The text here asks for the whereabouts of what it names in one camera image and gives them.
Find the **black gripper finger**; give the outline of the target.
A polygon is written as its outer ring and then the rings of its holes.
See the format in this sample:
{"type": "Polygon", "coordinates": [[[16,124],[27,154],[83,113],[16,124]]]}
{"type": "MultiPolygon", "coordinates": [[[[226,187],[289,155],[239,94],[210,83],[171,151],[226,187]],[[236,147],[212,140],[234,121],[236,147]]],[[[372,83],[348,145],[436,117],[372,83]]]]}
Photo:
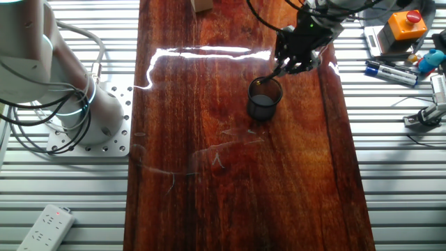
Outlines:
{"type": "Polygon", "coordinates": [[[316,52],[310,52],[300,59],[295,65],[295,74],[307,72],[317,68],[320,65],[320,59],[316,52]]]}
{"type": "Polygon", "coordinates": [[[289,62],[289,58],[284,59],[276,59],[275,61],[275,70],[278,72],[278,75],[286,74],[286,67],[289,62]]]}

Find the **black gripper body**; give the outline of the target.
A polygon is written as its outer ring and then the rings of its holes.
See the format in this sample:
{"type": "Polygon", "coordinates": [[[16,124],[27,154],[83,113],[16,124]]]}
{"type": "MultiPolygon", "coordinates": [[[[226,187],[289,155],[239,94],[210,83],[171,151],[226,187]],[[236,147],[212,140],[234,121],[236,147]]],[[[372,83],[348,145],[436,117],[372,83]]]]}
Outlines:
{"type": "Polygon", "coordinates": [[[297,27],[286,26],[279,30],[275,43],[275,58],[280,61],[309,63],[312,52],[327,45],[334,37],[331,29],[310,21],[297,27]]]}

